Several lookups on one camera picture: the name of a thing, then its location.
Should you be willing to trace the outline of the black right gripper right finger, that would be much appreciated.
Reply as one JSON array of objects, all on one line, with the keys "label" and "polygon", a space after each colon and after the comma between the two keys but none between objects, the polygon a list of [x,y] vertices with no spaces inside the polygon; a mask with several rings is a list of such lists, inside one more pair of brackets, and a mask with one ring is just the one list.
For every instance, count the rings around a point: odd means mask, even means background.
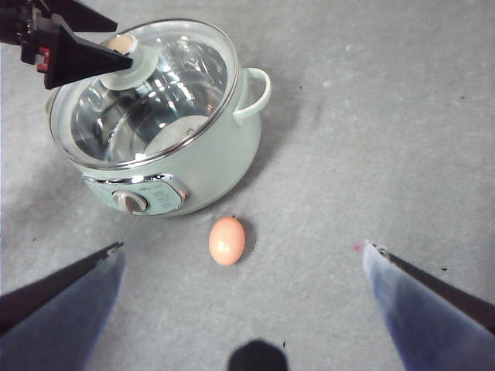
[{"label": "black right gripper right finger", "polygon": [[492,370],[494,306],[365,243],[364,271],[406,370]]}]

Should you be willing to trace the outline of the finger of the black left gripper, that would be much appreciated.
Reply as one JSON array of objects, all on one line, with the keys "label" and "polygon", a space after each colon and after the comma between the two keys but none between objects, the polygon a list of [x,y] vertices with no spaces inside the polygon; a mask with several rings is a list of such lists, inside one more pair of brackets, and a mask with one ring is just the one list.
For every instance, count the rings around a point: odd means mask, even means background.
[{"label": "finger of the black left gripper", "polygon": [[88,77],[127,70],[132,58],[75,36],[58,25],[43,43],[44,87],[52,90]]},{"label": "finger of the black left gripper", "polygon": [[81,1],[38,1],[44,15],[59,15],[75,32],[113,32],[118,24]]}]

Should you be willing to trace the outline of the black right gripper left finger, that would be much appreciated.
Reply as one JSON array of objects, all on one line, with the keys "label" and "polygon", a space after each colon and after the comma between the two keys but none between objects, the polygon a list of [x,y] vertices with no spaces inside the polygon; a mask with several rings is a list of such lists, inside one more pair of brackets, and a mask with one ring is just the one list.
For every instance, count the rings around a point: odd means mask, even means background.
[{"label": "black right gripper left finger", "polygon": [[1,296],[3,370],[84,370],[117,300],[125,272],[113,243]]}]

